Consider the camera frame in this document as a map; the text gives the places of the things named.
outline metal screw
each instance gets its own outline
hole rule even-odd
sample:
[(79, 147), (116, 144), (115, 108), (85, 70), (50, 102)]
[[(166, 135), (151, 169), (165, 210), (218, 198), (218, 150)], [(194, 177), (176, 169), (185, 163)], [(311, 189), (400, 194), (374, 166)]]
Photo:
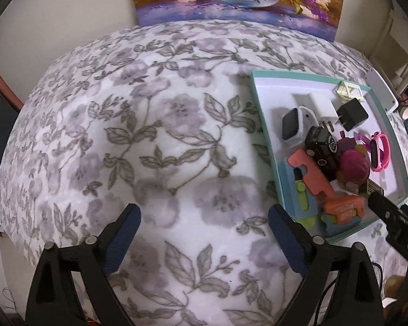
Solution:
[(325, 242), (325, 239), (323, 239), (320, 235), (316, 235), (316, 236), (313, 237), (313, 241), (317, 245), (322, 245)]
[(360, 250), (360, 251), (363, 251), (366, 247), (362, 244), (362, 243), (360, 243), (359, 241), (357, 241), (355, 244), (355, 248), (357, 249), (357, 250)]
[(52, 248), (54, 248), (55, 243), (53, 243), (53, 241), (47, 241), (44, 245), (44, 249), (45, 250), (51, 250)]
[(88, 245), (93, 245), (97, 242), (97, 237), (95, 235), (88, 236), (85, 240), (85, 243)]

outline white device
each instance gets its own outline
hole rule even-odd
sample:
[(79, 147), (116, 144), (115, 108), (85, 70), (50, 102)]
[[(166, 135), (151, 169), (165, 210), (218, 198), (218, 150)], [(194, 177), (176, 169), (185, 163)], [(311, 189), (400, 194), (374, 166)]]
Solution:
[(398, 101), (393, 91), (374, 68), (366, 73), (366, 82), (378, 97), (387, 114), (391, 114), (397, 109)]
[(309, 107), (316, 115), (318, 123), (333, 133), (333, 125), (338, 122), (338, 115), (329, 97), (322, 93), (310, 93), (308, 100)]
[(302, 145), (312, 126), (319, 126), (314, 113), (305, 106), (298, 106), (283, 116), (282, 137), (290, 148)]

